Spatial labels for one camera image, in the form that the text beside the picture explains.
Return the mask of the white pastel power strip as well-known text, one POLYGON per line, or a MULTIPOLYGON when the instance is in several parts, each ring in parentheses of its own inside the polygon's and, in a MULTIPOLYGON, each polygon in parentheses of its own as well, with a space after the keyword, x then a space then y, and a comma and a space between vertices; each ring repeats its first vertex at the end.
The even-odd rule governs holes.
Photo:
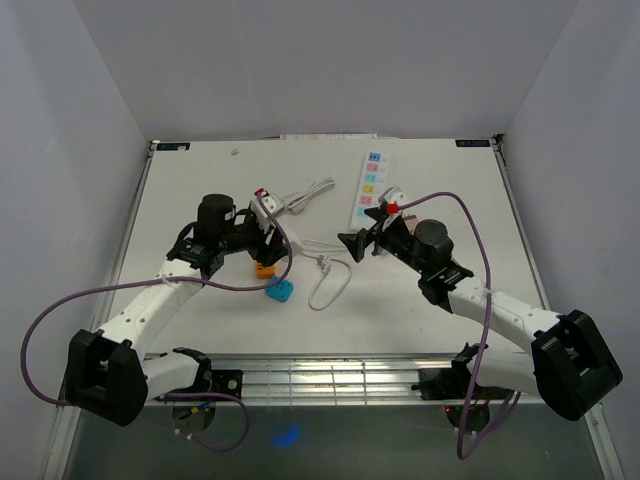
POLYGON ((349 228, 352 231, 373 225, 365 211, 379 205, 379 197, 387 190, 391 163, 389 152, 370 150, 365 154, 350 218, 349 228))

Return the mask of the pink plug adapter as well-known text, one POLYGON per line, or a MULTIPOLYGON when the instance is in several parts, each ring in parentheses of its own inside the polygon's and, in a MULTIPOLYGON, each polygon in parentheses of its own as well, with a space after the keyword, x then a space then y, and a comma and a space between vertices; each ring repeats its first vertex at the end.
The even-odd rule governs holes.
POLYGON ((416 215, 406 215, 403 217, 403 221, 409 233, 413 234, 419 223, 418 217, 416 215))

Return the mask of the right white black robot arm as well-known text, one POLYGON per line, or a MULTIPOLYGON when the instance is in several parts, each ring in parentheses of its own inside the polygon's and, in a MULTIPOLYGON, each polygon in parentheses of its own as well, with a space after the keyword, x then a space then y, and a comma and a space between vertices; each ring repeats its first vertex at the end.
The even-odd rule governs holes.
POLYGON ((556 414, 579 420, 623 380, 623 373, 586 313, 560 314, 492 291, 457 263, 454 243, 437 220, 409 228, 398 214, 369 208, 374 223, 339 241, 355 261, 366 249, 389 253, 418 273, 423 297, 448 313, 488 323, 493 332, 518 346, 517 352, 467 344, 450 367, 418 384, 426 398, 474 397, 484 389, 519 391, 542 399, 556 414))

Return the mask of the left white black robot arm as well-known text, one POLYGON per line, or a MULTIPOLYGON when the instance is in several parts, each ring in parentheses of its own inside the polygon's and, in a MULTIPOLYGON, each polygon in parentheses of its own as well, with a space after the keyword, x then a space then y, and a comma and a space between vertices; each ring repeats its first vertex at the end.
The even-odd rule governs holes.
POLYGON ((156 337, 178 310, 219 271, 226 257, 246 252, 262 266, 293 257, 275 222, 281 203, 264 190, 237 209, 224 194, 208 194, 197 218, 178 234, 156 277, 119 313, 93 332, 81 330, 69 344, 64 398, 120 426, 145 403, 174 393, 201 399, 215 389, 209 357, 177 347, 148 358, 156 337))

